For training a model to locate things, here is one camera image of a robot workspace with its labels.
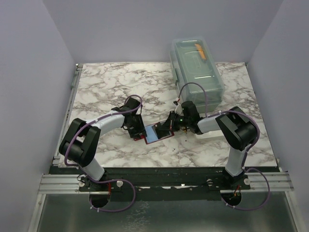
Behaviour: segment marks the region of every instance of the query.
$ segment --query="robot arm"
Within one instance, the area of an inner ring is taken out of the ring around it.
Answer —
[[[182,103],[183,116],[171,111],[165,123],[156,128],[158,135],[163,131],[178,131],[181,127],[189,128],[191,132],[203,134],[209,131],[221,130],[230,144],[230,151],[225,171],[231,179],[243,173],[246,160],[246,149],[257,138],[257,128],[239,108],[234,107],[228,113],[201,118],[192,101]]]
[[[127,112],[128,110],[135,109],[139,105],[140,102],[138,100],[129,98],[124,106],[121,106],[120,108],[115,107],[108,114],[106,114],[111,116],[103,118],[91,126],[86,127],[79,134],[79,137],[83,137],[84,140],[81,141],[76,139],[73,142],[72,147],[68,153],[68,159],[77,163],[81,169],[94,180],[100,180],[105,172],[104,168],[101,167],[95,159],[95,153],[100,136],[113,129],[121,127],[125,127],[129,132],[130,137],[133,139],[140,139],[141,136],[147,136],[141,115],[137,115],[136,111],[113,115],[115,113]],[[84,121],[76,118],[72,121],[60,144],[60,154],[66,154],[69,144],[71,143],[77,131],[91,121],[94,120],[92,119]]]

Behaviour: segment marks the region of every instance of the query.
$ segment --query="screw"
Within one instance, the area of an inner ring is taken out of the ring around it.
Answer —
[[[123,184],[124,184],[124,183],[123,183],[121,180],[118,180],[118,181],[116,182],[116,185],[117,185],[118,187],[121,187]]]
[[[250,185],[250,180],[248,178],[246,178],[246,179],[243,180],[243,183],[245,185]]]

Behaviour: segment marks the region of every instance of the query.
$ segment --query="metal floor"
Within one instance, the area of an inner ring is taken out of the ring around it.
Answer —
[[[242,207],[259,205],[265,193],[243,193]],[[128,203],[110,203],[121,208]],[[284,192],[262,209],[233,210],[221,201],[135,202],[121,213],[90,210],[87,195],[48,195],[39,232],[296,232]]]

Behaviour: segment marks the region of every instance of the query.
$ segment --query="table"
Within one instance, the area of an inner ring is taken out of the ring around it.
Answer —
[[[257,122],[261,137],[251,149],[246,166],[277,166],[267,131],[256,102],[244,63],[217,63],[225,84],[223,102],[216,111],[239,106]],[[78,85],[70,122],[106,114],[121,106],[127,96],[143,98],[145,125],[165,120],[177,97],[170,63],[96,63],[85,64]],[[127,131],[115,129],[102,136],[96,159],[103,167],[213,167],[225,166],[229,145],[225,138],[204,141],[193,133],[175,136],[146,145],[133,141]],[[61,156],[60,167],[65,167]]]

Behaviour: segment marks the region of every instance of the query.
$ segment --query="metal frame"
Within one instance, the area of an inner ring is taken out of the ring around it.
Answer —
[[[251,189],[242,190],[241,192],[267,192],[267,184],[264,178],[259,173],[248,173],[248,179],[250,181]],[[264,173],[268,179],[271,192],[289,192],[293,191],[294,187],[292,185],[290,176],[288,173]],[[80,192],[79,184],[77,180],[77,174],[69,175],[43,175],[39,187],[39,194],[103,194],[108,195],[107,191],[100,192]],[[173,186],[176,188],[189,188],[196,186],[186,186],[181,184],[179,186]],[[145,189],[150,188],[149,186],[137,186],[137,188]],[[231,190],[221,190],[221,193],[233,192]]]
[[[60,137],[56,146],[56,150],[55,150],[55,154],[54,154],[54,159],[53,159],[53,165],[54,166],[58,166],[59,162],[60,162],[60,154],[58,152],[58,148],[60,146],[61,140],[64,136],[64,133],[66,131],[66,128],[68,126],[69,123],[69,119],[72,113],[72,108],[73,108],[73,103],[74,103],[74,99],[76,96],[76,92],[77,92],[77,87],[78,87],[78,83],[79,80],[81,78],[81,74],[82,74],[82,70],[83,70],[83,65],[82,64],[76,64],[76,71],[74,74],[74,78],[72,81],[72,85],[71,85],[71,94],[70,94],[70,98],[69,98],[69,104],[66,110],[66,117],[63,120],[62,123],[62,127],[61,127],[61,132],[60,132]]]
[[[71,86],[71,95],[69,104],[67,107],[67,114],[63,121],[59,141],[57,143],[56,151],[53,159],[53,166],[58,166],[60,160],[60,154],[58,153],[58,147],[64,136],[65,129],[68,126],[69,118],[71,115],[73,102],[77,92],[77,86],[81,77],[83,65],[77,64],[74,79]],[[264,173],[269,181],[271,191],[284,191],[287,198],[287,203],[291,210],[291,217],[295,222],[297,231],[306,232],[306,225],[300,212],[294,187],[292,185],[290,176],[288,173],[277,172],[277,173]],[[242,190],[242,192],[265,192],[267,191],[267,185],[264,178],[259,173],[248,173],[248,179],[250,180],[251,189]],[[41,214],[47,194],[103,194],[107,195],[108,192],[80,192],[79,181],[77,180],[77,174],[48,174],[43,175],[38,191],[37,200],[35,203],[34,211],[28,228],[28,232],[36,232],[40,223]],[[189,186],[179,186],[180,188],[187,188]],[[232,190],[222,190],[221,193],[231,192]]]

